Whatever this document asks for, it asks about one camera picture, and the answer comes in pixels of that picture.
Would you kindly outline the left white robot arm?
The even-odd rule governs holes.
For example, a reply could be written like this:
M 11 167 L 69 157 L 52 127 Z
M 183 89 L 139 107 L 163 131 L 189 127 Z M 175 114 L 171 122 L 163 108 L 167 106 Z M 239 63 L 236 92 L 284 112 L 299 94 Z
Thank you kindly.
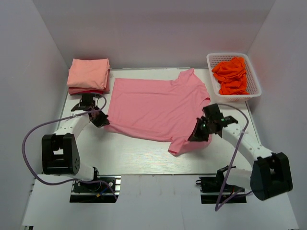
M 108 115 L 96 105 L 94 94 L 86 93 L 71 109 L 71 116 L 53 134 L 42 137 L 43 173 L 83 180 L 90 191 L 97 191 L 101 187 L 97 169 L 81 162 L 76 140 L 89 123 L 97 128 L 109 125 Z

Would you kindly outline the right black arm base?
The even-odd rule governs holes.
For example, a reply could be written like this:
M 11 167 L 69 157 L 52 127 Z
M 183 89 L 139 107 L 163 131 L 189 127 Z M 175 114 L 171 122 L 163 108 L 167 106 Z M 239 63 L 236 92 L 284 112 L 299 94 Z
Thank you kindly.
M 215 204 L 218 195 L 220 192 L 221 184 L 220 182 L 217 182 L 215 176 L 205 176 L 200 177 L 198 180 L 196 180 L 195 184 L 200 187 L 201 191 L 201 203 L 202 204 Z M 228 204 L 243 204 L 247 202 L 246 195 L 245 195 L 245 189 L 235 186 L 235 185 L 228 185 L 226 184 L 221 196 L 220 204 L 226 200 L 229 196 L 233 195 L 239 191 L 239 193 L 229 200 Z

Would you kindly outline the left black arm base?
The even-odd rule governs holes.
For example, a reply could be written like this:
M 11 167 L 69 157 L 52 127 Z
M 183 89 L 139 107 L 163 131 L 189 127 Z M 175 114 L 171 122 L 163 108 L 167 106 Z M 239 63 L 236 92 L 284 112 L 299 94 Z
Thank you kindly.
M 98 182 L 86 184 L 74 182 L 70 203 L 116 203 L 120 193 L 121 176 L 98 176 Z

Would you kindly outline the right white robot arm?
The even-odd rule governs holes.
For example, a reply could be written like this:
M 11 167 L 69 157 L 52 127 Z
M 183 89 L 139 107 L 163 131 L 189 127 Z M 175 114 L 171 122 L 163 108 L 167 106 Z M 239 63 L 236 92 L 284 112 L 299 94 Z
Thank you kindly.
M 219 107 L 220 104 L 215 103 L 202 109 L 204 115 L 197 119 L 189 141 L 205 142 L 216 134 L 235 148 L 235 154 L 240 153 L 248 161 L 251 170 L 237 168 L 232 159 L 215 176 L 196 181 L 201 191 L 229 192 L 233 196 L 249 190 L 261 201 L 290 192 L 293 182 L 288 157 L 262 146 L 247 133 L 246 126 L 241 127 L 232 116 L 224 116 Z

